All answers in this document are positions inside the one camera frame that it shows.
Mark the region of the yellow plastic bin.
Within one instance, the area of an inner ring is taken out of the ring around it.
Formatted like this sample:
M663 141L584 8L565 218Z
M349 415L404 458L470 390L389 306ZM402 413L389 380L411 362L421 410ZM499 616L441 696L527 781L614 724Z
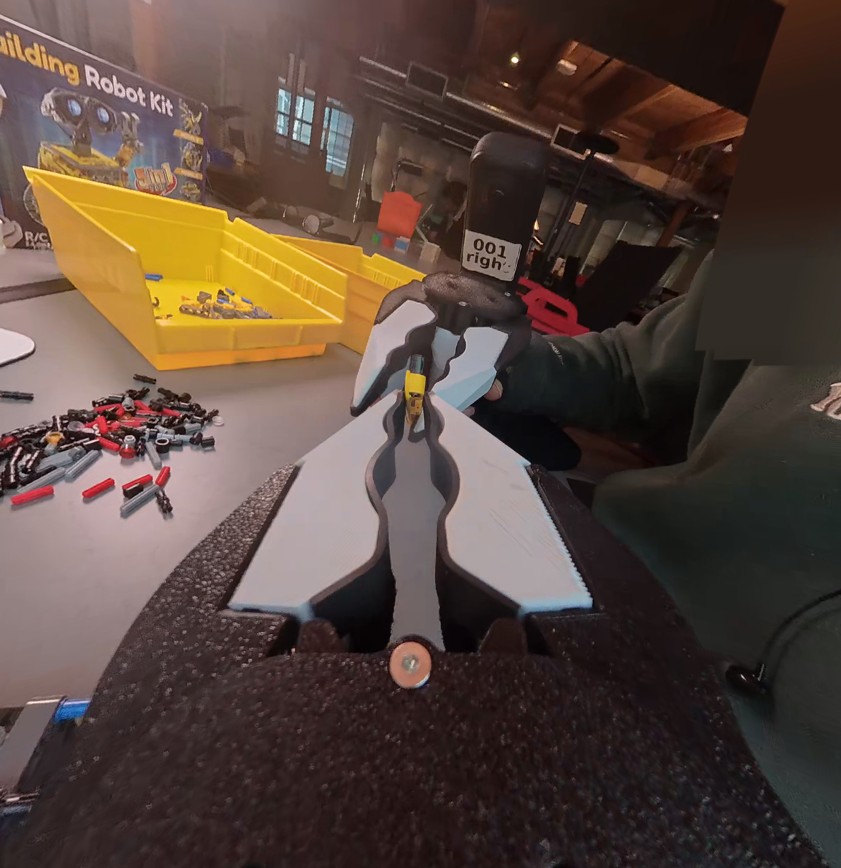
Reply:
M341 342L346 277L224 211L24 168L57 265L161 372L320 355ZM144 275L212 278L275 320L155 320Z
M425 275L385 256L366 255L357 245L317 241L283 234L281 241L299 247L328 266L343 273L348 288L342 293L347 299L341 343L362 354L374 324L375 316L386 294Z

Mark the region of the person's right hand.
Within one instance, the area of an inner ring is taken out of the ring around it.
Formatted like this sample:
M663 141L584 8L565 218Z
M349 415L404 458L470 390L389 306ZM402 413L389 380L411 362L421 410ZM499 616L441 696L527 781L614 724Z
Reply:
M485 406L486 404L497 402L501 399L502 396L503 382L499 378L496 378L491 384L489 390L483 396L474 401L471 405L464 408L462 412L466 416L471 417L474 415L476 409L478 409L480 406Z

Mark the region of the dark framed window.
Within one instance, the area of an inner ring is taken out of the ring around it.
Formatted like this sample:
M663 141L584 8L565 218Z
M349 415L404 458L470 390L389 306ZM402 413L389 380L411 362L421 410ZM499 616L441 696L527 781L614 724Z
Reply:
M280 76L274 111L275 145L307 156L315 143L315 109L316 97L312 89L305 88L294 94L286 79ZM353 130L354 120L347 107L328 96L320 116L318 147L324 155L325 172L334 185L342 184L348 177Z

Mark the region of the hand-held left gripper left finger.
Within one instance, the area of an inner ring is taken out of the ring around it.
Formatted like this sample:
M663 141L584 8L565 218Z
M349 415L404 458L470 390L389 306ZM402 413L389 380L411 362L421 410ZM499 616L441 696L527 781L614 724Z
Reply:
M392 393L298 462L229 600L236 612L373 623L393 611L382 496L403 399Z

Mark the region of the orange fabric bag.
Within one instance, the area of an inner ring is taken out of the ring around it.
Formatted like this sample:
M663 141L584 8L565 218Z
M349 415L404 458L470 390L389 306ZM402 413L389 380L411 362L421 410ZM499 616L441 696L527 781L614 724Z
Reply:
M411 239L423 206L409 193L388 191L382 194L377 228L395 237Z

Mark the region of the person's right forearm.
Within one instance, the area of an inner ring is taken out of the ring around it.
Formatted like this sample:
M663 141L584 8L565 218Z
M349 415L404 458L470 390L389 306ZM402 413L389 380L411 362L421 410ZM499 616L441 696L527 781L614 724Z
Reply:
M502 410L684 453L704 365L696 348L703 286L622 323L576 338L535 335L501 373Z

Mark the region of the blue building kit box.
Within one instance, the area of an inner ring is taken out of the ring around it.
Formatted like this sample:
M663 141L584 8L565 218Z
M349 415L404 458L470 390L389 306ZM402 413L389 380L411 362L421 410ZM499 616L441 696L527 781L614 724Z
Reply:
M25 167L202 204L208 109L0 15L0 221L52 249Z

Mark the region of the black and yellow lego model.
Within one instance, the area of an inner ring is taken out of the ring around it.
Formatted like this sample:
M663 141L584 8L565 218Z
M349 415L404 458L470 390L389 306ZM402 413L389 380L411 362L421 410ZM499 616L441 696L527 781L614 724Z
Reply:
M66 766L89 705L60 695L0 709L0 844Z

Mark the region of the heap of mixed lego pieces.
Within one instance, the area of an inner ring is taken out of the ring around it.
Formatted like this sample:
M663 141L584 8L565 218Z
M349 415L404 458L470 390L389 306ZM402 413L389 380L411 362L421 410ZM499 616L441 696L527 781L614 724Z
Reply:
M203 320L275 320L265 307L214 281L168 278L158 273L144 275L155 320L182 317Z

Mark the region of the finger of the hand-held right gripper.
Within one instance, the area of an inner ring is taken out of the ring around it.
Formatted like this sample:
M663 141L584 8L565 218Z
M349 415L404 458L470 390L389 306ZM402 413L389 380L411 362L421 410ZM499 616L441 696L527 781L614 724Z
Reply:
M473 406L490 391L509 337L507 331L490 326L467 328L458 342L462 351L448 360L432 394L451 407Z
M375 317L354 382L350 413L360 416L397 389L409 358L429 356L436 310L418 298L385 298Z

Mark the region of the red plastic container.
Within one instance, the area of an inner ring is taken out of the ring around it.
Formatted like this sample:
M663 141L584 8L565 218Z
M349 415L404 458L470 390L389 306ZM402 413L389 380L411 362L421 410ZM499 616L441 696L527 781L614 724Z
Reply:
M578 309L568 299L526 277L520 278L518 287L536 331L572 338L590 332L580 323Z

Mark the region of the pile of small lego pins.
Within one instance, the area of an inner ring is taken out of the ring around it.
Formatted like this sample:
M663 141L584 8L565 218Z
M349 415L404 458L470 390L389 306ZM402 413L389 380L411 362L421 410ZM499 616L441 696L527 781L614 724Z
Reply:
M122 519L150 504L170 519L170 455L214 451L212 430L223 424L219 409L136 373L121 392L2 433L0 502L24 509L54 498L62 483L89 479L79 493L84 504L116 492Z

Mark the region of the black drawstring toggle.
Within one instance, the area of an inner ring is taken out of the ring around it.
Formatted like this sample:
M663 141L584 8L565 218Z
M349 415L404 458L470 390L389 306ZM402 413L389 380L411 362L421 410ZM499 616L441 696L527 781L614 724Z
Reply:
M772 693L766 672L764 662L755 667L732 663L725 668L724 679L727 687L740 695L766 699Z

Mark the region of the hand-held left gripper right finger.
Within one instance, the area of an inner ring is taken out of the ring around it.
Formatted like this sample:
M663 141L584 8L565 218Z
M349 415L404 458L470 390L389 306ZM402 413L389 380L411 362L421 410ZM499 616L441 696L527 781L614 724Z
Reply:
M442 617L590 611L592 596L529 462L438 396L426 399Z

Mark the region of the black mesh pad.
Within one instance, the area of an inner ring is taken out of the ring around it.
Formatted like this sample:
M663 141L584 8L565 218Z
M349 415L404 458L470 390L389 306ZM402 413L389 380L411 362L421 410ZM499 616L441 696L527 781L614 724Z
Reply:
M471 418L527 462L547 472L569 472L581 461L577 442L545 416L501 411L492 403L483 403L473 409Z

